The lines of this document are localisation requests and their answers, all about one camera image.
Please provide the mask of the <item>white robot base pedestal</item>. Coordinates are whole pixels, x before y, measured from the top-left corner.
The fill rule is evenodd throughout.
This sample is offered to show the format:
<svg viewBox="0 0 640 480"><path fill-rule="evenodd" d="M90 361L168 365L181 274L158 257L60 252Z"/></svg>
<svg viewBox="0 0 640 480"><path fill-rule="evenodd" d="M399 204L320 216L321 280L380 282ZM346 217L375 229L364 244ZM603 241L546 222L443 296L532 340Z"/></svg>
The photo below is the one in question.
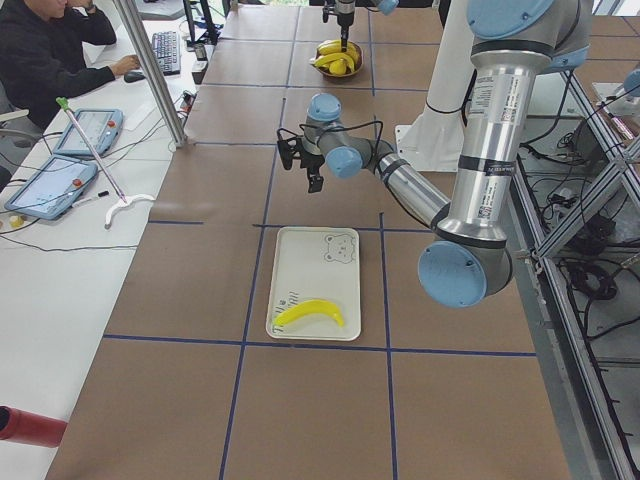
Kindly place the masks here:
<svg viewBox="0 0 640 480"><path fill-rule="evenodd" d="M474 73L468 2L452 0L423 112L395 127L398 153L416 170L454 172L464 141L463 102Z"/></svg>

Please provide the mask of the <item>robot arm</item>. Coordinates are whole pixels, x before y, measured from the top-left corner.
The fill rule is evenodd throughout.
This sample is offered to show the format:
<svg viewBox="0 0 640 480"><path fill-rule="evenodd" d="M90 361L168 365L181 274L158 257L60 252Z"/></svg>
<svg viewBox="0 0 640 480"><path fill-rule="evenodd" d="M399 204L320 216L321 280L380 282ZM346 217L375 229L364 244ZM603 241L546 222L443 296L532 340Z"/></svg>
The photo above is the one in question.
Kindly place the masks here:
<svg viewBox="0 0 640 480"><path fill-rule="evenodd" d="M384 15L389 15L397 6L397 0L373 0L371 4ZM340 27L340 51L346 52L349 41L349 30L354 23L356 1L325 1L322 7L322 21L327 23L331 16L336 18Z"/></svg>
<svg viewBox="0 0 640 480"><path fill-rule="evenodd" d="M443 45L460 45L469 55L474 81L456 87L446 109L449 116L467 114L451 196L418 173L398 147L350 135L340 102L330 94L315 95L301 133L280 142L282 162L290 166L299 158L314 192L322 187L322 166L339 178L372 172L435 234L418 264L423 289L442 305L473 306L506 287L512 276L499 217L535 79L585 60L591 15L588 1L452 3Z"/></svg>

